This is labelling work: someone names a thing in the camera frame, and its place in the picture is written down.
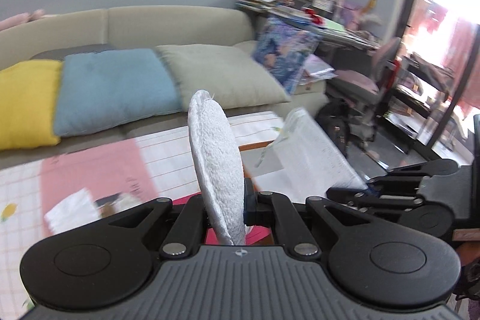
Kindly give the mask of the cluttered desk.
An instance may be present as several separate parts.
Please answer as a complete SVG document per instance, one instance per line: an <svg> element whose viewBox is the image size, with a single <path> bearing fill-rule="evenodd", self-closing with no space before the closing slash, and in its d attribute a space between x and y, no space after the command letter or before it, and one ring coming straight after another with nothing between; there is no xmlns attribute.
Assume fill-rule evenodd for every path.
<svg viewBox="0 0 480 320"><path fill-rule="evenodd" d="M297 28L322 37L321 44L330 49L373 51L377 39L368 33L348 29L340 21L342 8L336 0L237 0L236 7L250 14L253 20L276 16Z"/></svg>

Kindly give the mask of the black metal rack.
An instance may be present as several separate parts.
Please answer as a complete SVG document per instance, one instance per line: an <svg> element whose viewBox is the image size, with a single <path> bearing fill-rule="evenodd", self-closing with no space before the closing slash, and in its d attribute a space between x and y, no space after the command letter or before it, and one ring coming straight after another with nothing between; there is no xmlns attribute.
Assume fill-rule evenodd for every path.
<svg viewBox="0 0 480 320"><path fill-rule="evenodd" d="M426 144L452 103L455 73L413 53L402 57L385 118L408 137Z"/></svg>

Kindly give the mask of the blue anime poster board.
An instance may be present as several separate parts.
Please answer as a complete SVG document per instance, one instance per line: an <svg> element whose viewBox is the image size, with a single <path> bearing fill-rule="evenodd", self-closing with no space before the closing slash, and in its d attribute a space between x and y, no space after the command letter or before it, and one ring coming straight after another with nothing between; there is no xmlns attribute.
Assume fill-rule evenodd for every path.
<svg viewBox="0 0 480 320"><path fill-rule="evenodd" d="M263 26L252 57L292 95L308 56L320 40L321 36L315 32L296 28L272 16Z"/></svg>

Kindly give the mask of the pink office chair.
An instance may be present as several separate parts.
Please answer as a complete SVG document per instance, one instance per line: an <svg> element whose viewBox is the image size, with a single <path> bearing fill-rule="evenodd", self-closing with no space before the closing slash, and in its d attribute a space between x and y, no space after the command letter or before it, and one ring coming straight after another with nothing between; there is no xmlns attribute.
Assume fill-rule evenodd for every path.
<svg viewBox="0 0 480 320"><path fill-rule="evenodd" d="M351 133L361 142L375 140L382 100L395 81L395 60L400 44L401 38L393 37L377 49L368 76L352 69L336 70L335 78L327 82L326 92L331 97L343 98L349 105Z"/></svg>

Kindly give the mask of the light blue cushion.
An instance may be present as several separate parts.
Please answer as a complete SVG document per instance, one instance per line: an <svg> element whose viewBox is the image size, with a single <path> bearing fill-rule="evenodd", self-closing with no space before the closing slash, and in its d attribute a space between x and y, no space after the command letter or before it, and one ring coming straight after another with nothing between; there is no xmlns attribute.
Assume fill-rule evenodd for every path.
<svg viewBox="0 0 480 320"><path fill-rule="evenodd" d="M64 58L56 136L85 136L182 111L180 95L152 49L113 49Z"/></svg>

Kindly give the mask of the yellow cushion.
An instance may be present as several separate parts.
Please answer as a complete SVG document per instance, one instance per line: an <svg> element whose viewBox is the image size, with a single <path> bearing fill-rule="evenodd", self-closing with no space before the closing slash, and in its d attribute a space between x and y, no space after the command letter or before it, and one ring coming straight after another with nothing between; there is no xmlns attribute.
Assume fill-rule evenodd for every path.
<svg viewBox="0 0 480 320"><path fill-rule="evenodd" d="M1 149L57 145L56 99L62 63L28 60L1 71Z"/></svg>

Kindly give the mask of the beige sofa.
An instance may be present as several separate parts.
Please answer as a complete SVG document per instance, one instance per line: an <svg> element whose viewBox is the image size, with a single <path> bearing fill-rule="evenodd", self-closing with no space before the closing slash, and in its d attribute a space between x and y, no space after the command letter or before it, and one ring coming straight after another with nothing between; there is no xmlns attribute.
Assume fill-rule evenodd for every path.
<svg viewBox="0 0 480 320"><path fill-rule="evenodd" d="M1 166L184 126L199 89L231 116L326 104L324 82L288 92L255 48L247 15L218 7L114 7L3 30Z"/></svg>

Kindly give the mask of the white round cloth pad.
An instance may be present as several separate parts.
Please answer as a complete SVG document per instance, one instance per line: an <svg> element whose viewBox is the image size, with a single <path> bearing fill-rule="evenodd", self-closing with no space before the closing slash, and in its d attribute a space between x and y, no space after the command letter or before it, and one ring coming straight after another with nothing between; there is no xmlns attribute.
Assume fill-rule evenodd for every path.
<svg viewBox="0 0 480 320"><path fill-rule="evenodd" d="M239 146L224 110L205 90L190 99L188 129L195 173L216 238L223 245L244 245L244 173Z"/></svg>

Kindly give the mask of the beige grey cushion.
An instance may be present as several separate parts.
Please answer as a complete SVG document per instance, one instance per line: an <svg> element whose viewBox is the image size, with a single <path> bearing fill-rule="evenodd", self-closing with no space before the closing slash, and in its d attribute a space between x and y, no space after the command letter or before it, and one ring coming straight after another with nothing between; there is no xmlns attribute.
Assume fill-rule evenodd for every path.
<svg viewBox="0 0 480 320"><path fill-rule="evenodd" d="M207 91L225 110L290 101L279 82L239 48L165 45L156 51L176 81L185 110L199 90Z"/></svg>

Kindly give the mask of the white folded tissue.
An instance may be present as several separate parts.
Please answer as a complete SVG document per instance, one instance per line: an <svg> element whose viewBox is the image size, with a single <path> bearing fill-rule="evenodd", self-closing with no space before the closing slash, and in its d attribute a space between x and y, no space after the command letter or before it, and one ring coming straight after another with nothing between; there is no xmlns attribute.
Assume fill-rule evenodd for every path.
<svg viewBox="0 0 480 320"><path fill-rule="evenodd" d="M44 215L49 232L53 235L96 222L100 218L101 213L87 188L67 196Z"/></svg>

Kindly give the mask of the orange white cardboard box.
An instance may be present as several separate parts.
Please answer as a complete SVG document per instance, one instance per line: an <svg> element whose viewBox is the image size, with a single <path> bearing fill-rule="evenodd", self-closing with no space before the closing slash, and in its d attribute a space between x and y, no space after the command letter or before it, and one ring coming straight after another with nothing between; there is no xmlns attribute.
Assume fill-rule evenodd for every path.
<svg viewBox="0 0 480 320"><path fill-rule="evenodd" d="M253 150L253 149L264 149L264 148L268 147L270 144L272 144L272 140L255 142L255 143L250 143L250 144L247 144L247 145L240 145L239 150L241 152L245 152L245 151Z"/></svg>

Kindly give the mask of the black backpack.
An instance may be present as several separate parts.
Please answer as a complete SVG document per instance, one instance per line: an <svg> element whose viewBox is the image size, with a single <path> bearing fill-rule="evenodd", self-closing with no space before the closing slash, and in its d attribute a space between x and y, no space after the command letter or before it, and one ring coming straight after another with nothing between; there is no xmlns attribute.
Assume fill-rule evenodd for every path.
<svg viewBox="0 0 480 320"><path fill-rule="evenodd" d="M322 107L315 116L315 121L345 157L351 137L349 109L344 99L335 98Z"/></svg>

